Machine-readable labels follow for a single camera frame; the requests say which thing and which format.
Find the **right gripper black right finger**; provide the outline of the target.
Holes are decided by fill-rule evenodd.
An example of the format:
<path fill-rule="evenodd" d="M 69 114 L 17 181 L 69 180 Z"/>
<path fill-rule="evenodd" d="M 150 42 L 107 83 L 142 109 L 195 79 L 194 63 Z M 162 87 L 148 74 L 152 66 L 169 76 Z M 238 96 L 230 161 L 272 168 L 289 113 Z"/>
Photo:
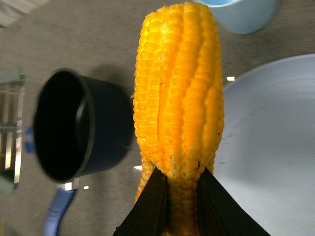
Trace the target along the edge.
<path fill-rule="evenodd" d="M 197 224 L 201 236 L 268 236 L 205 168 L 197 187 Z"/>

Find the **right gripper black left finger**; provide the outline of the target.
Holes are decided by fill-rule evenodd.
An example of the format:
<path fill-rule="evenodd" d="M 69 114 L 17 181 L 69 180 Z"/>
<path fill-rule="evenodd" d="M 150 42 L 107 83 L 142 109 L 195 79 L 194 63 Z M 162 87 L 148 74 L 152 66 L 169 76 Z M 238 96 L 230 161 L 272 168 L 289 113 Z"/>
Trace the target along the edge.
<path fill-rule="evenodd" d="M 115 236 L 164 236 L 167 220 L 167 177 L 154 168 L 134 207 Z"/>

